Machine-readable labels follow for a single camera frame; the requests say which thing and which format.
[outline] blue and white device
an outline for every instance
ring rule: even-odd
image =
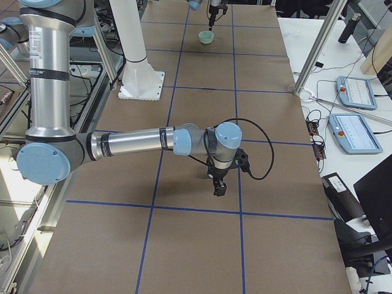
[[[370,81],[365,78],[338,77],[336,88],[342,104],[368,110],[377,109]]]
[[[341,148],[348,154],[377,154],[380,143],[361,115],[330,115],[330,127]]]

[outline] white desk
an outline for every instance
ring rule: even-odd
[[[301,20],[295,18],[279,18],[279,24],[284,37],[285,47],[290,58],[290,65],[293,72],[300,72],[305,60],[312,48],[315,38],[322,26],[322,20]],[[341,44],[337,40],[344,29],[344,22],[338,21],[328,38],[322,54],[318,58],[318,62],[324,63],[324,69],[330,67],[344,67],[347,64],[355,62],[361,56],[361,51],[356,44],[353,37],[350,37],[346,44]],[[355,65],[349,65],[344,69],[330,69],[322,70],[319,73],[312,73],[305,84],[305,88],[316,93],[316,85],[319,80],[336,80],[340,75],[350,75],[351,77],[360,78],[375,78],[373,75],[363,75],[360,69],[362,62],[365,60],[362,57]],[[375,95],[384,95],[386,91],[378,79],[372,80],[372,88]],[[308,94],[302,93],[301,98],[307,99]],[[336,97],[335,83],[321,81],[318,84],[318,97],[324,100],[334,101]],[[389,97],[376,97],[378,109],[370,111],[371,114],[387,119],[392,119],[392,101]],[[316,102],[303,102],[303,106],[310,110],[319,109],[322,112],[322,117],[326,118],[329,113],[326,109],[321,107]],[[346,111],[333,108],[332,113],[345,113]],[[304,115],[307,116],[308,111],[304,110]],[[366,118],[367,123],[373,132],[382,132],[392,129],[392,125],[387,126],[377,121]],[[376,155],[348,155],[345,154],[339,147],[337,141],[333,138],[333,134],[329,127],[326,128],[327,120],[320,121],[318,128],[322,137],[326,139],[326,159],[324,160],[324,168],[321,176],[337,172],[339,176],[346,183],[347,187],[355,194],[353,185],[368,171],[373,169],[382,160],[392,154],[392,133],[377,135],[383,152]],[[358,220],[352,220],[349,224],[358,231],[368,230]],[[392,292],[392,275],[373,277],[369,289],[369,293],[377,291]]]

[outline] light blue cap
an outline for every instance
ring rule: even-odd
[[[25,145],[18,153],[17,164],[22,176],[41,185],[60,182],[71,171],[67,156],[45,143]]]
[[[196,2],[196,1],[189,1],[188,5],[189,5],[189,8],[192,10],[198,10],[200,7],[200,3]]]
[[[48,8],[61,1],[62,0],[19,0],[22,4],[33,8]]]
[[[3,18],[2,20],[0,20],[2,23],[4,23],[5,25],[7,25],[7,26],[10,26],[10,25],[22,25],[23,24],[23,22],[22,22],[22,20],[20,19],[20,18],[18,18],[18,17],[6,17],[6,18]]]
[[[240,146],[243,132],[236,124],[223,122],[216,128],[215,136],[220,144],[234,150]]]
[[[92,37],[96,31],[96,26],[85,26],[76,28],[72,33],[72,37]]]
[[[4,47],[6,50],[10,50],[12,48],[12,44],[8,42],[6,39],[0,38],[0,44]]]
[[[188,156],[192,149],[192,139],[186,129],[175,130],[173,134],[173,153]]]

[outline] small bowl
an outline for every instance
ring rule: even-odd
[[[202,44],[210,44],[214,40],[214,33],[211,31],[202,31],[198,33],[198,39]]]

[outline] black cylindrical object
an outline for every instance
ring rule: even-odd
[[[349,37],[354,33],[355,27],[360,21],[361,14],[354,13],[353,18],[346,24],[341,36],[339,37],[339,43],[346,43]]]

